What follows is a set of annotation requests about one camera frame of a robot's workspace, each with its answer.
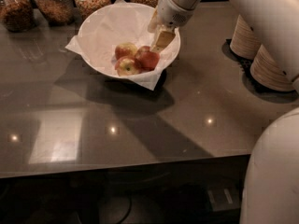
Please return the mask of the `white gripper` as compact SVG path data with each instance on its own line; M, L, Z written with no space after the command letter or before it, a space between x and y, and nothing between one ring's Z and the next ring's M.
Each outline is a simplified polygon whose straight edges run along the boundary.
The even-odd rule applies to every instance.
M195 0L159 0L148 25L148 32L155 32L150 51L162 52L176 36L175 30L170 27L184 26L194 10Z

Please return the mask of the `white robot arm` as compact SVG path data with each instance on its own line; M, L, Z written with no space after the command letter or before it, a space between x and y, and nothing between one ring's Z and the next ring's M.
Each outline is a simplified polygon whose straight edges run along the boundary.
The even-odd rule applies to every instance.
M149 23L160 52L201 0L159 0ZM230 0L299 91L299 0ZM240 224L299 224L299 108L275 120L251 152Z

